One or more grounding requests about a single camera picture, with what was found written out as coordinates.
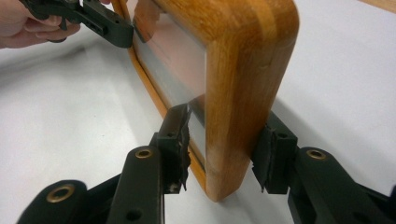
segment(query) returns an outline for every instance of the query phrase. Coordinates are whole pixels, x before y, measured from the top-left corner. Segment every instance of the wooden picture frame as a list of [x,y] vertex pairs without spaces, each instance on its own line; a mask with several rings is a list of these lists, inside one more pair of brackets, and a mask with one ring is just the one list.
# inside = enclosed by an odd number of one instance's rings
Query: wooden picture frame
[[[197,97],[205,108],[205,153],[191,145],[191,169],[206,195],[220,201],[241,185],[269,116],[298,33],[296,7],[292,0],[138,0],[136,15],[132,1],[112,4],[134,22],[141,42],[156,35],[165,13],[205,48],[205,95]],[[134,41],[132,62],[164,116],[172,103],[139,50]]]
[[374,7],[382,8],[386,11],[396,13],[396,0],[360,0]]

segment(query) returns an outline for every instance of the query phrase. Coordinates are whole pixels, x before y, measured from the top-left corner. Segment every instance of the wood grain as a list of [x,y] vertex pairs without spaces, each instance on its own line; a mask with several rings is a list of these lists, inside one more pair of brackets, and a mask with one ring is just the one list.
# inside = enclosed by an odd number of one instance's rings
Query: wood grain
[[375,7],[385,9],[386,11],[396,13],[396,0],[360,0]]
[[[207,196],[217,202],[239,188],[247,171],[294,47],[297,11],[291,0],[155,4],[206,47],[205,175],[201,170],[200,176]],[[161,98],[152,83],[145,85]]]

